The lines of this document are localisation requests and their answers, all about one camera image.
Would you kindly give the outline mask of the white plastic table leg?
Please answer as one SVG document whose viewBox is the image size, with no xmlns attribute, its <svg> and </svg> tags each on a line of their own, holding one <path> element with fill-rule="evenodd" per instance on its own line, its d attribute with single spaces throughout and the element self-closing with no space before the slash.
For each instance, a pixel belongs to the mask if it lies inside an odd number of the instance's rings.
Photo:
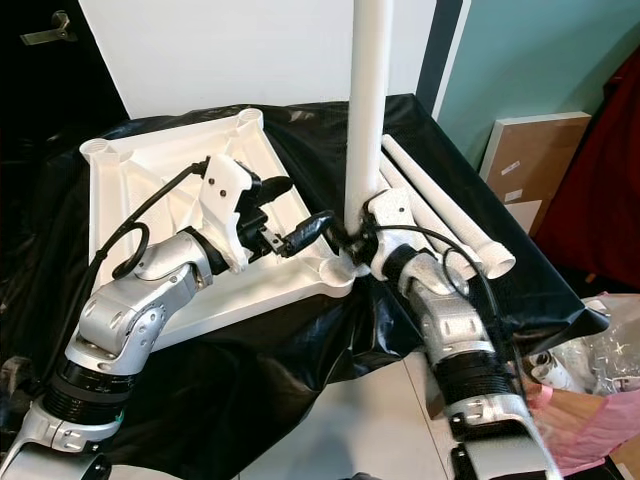
<svg viewBox="0 0 640 480">
<path fill-rule="evenodd" d="M 458 241 L 457 236 L 454 236 L 452 230 L 447 227 L 447 224 L 440 219 L 438 214 L 435 214 L 435 211 L 431 209 L 425 198 L 404 178 L 404 175 L 399 172 L 389 157 L 383 156 L 381 165 L 379 166 L 379 172 L 383 175 L 383 178 L 387 180 L 390 188 L 404 189 L 404 191 L 408 192 L 408 195 L 410 195 L 413 220 L 415 220 L 415 223 L 419 225 L 419 227 L 434 230 L 435 233 L 444 236 L 448 241 Z"/>
<path fill-rule="evenodd" d="M 360 233 L 365 204 L 379 193 L 393 15 L 394 0 L 355 0 L 344 186 L 344 224 L 349 236 Z"/>
<path fill-rule="evenodd" d="M 481 273 L 485 278 L 497 279 L 515 268 L 515 256 L 502 243 L 494 241 L 392 136 L 384 134 L 381 146 L 404 178 L 425 198 L 454 236 L 457 236 L 457 243 L 460 243 L 463 251 L 474 257 L 477 268 L 471 271 L 472 274 Z"/>
</svg>

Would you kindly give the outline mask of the white plastic children table top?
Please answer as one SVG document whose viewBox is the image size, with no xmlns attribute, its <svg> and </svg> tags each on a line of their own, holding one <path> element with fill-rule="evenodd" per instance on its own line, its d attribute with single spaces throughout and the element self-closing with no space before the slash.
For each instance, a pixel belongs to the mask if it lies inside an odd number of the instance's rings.
<svg viewBox="0 0 640 480">
<path fill-rule="evenodd" d="M 287 169 L 264 132 L 259 109 L 120 140 L 91 140 L 79 152 L 90 164 L 91 250 L 133 210 L 189 164 L 225 155 L 257 177 L 283 177 Z M 157 337 L 164 349 L 215 332 L 248 317 L 324 294 L 346 297 L 355 279 L 324 238 L 289 259 L 275 255 L 251 262 L 241 273 L 223 273 L 201 289 Z"/>
</svg>

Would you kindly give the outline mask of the black plastic table cover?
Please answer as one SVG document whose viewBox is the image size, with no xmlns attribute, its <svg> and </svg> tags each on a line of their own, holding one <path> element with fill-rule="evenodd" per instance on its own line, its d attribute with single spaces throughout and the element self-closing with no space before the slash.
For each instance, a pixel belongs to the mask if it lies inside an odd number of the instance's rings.
<svg viewBox="0 0 640 480">
<path fill-rule="evenodd" d="M 28 148 L 4 159 L 1 356 L 26 358 L 27 390 L 60 358 L 90 264 L 90 170 L 78 147 L 237 113 L 224 106 L 67 131 L 41 154 Z M 571 291 L 415 96 L 389 97 L 384 128 L 515 255 L 515 269 L 493 287 L 522 353 L 604 332 L 605 317 Z M 300 425 L 329 384 L 361 378 L 421 344 L 404 298 L 365 279 L 346 297 L 317 294 L 184 340 L 148 360 L 108 458 L 184 480 L 230 480 Z"/>
</svg>

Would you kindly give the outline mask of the brown cardboard panel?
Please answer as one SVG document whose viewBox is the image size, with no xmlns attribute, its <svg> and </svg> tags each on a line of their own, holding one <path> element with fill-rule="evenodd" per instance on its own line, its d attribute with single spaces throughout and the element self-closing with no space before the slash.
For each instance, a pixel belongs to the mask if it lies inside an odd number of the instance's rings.
<svg viewBox="0 0 640 480">
<path fill-rule="evenodd" d="M 547 215 L 590 122 L 585 111 L 495 120 L 479 174 L 530 236 Z"/>
</svg>

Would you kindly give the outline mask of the clear plastic packaging bundle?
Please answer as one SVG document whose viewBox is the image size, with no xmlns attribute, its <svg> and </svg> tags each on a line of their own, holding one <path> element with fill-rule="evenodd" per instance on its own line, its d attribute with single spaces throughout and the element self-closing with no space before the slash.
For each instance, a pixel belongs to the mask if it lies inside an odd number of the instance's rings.
<svg viewBox="0 0 640 480">
<path fill-rule="evenodd" d="M 640 390 L 640 326 L 568 340 L 527 358 L 536 383 L 571 392 L 613 396 Z"/>
</svg>

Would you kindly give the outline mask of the dark red curtain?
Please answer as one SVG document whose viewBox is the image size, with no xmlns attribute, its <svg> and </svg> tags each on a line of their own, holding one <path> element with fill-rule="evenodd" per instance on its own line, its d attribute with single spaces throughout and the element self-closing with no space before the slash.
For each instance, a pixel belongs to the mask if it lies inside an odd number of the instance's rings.
<svg viewBox="0 0 640 480">
<path fill-rule="evenodd" d="M 596 273 L 640 268 L 640 45 L 605 83 L 605 100 L 535 243 L 552 262 Z"/>
</svg>

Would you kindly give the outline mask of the pink shopping bag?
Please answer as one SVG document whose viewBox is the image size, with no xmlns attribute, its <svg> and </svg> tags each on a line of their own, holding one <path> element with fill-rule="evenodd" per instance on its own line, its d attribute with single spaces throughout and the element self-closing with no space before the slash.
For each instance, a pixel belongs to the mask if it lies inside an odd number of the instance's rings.
<svg viewBox="0 0 640 480">
<path fill-rule="evenodd" d="M 599 294 L 585 301 L 608 328 L 640 326 L 640 294 Z M 640 390 L 593 396 L 527 384 L 535 424 L 559 471 L 591 480 L 640 480 Z"/>
</svg>

